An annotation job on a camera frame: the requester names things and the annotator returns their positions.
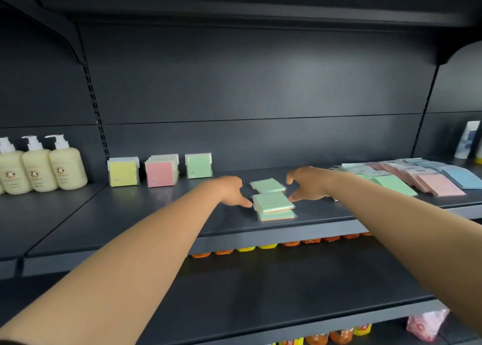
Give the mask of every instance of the person's left hand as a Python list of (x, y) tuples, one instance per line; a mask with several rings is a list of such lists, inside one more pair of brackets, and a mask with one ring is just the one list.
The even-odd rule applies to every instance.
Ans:
[(253, 204), (239, 191), (243, 186), (243, 181), (237, 176), (222, 176), (214, 179), (220, 189), (221, 203), (226, 205), (240, 205), (251, 208)]

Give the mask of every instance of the stack of green sticky notes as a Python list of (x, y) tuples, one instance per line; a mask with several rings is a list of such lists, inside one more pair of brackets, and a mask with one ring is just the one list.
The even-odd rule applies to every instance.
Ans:
[(395, 190), (399, 193), (409, 196), (416, 196), (417, 192), (405, 184), (399, 177), (395, 175), (376, 176), (371, 178), (374, 183), (380, 184), (385, 188)]
[(286, 186), (280, 184), (275, 179), (266, 179), (266, 180), (259, 180), (253, 181), (249, 183), (253, 189), (256, 189), (261, 194), (264, 193), (273, 193), (273, 192), (284, 192), (286, 190)]
[(253, 207), (260, 221), (296, 218), (292, 211), (294, 204), (282, 192), (254, 195)]
[(211, 153), (186, 155), (188, 179), (210, 178), (213, 176)]

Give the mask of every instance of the yellow sticky note pad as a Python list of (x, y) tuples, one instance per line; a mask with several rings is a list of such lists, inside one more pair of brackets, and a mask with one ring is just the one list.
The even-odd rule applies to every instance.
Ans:
[(138, 173), (135, 161), (116, 161), (110, 163), (110, 186), (137, 185), (137, 179)]

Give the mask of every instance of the white pump dispenser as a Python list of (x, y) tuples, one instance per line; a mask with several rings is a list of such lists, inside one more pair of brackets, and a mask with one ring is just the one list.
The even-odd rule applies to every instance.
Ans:
[(60, 187), (64, 190), (82, 188), (87, 184), (87, 175), (78, 149), (69, 147), (63, 134), (45, 136), (55, 137), (55, 150), (50, 153), (50, 161)]
[(32, 190), (22, 162), (23, 154), (23, 151), (15, 151), (8, 137), (0, 138), (0, 180), (9, 194), (24, 194)]
[(37, 136), (22, 138), (28, 139), (28, 151), (23, 154), (22, 160), (33, 189), (41, 193), (56, 190), (59, 184), (50, 163), (50, 150), (42, 146)]

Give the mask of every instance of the forearm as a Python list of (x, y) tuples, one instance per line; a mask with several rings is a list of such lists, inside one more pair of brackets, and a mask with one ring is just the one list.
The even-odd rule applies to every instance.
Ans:
[(30, 345), (134, 344), (220, 202), (213, 181), (125, 231), (0, 330)]
[(350, 173), (326, 172), (326, 191), (438, 299), (482, 332), (482, 226)]

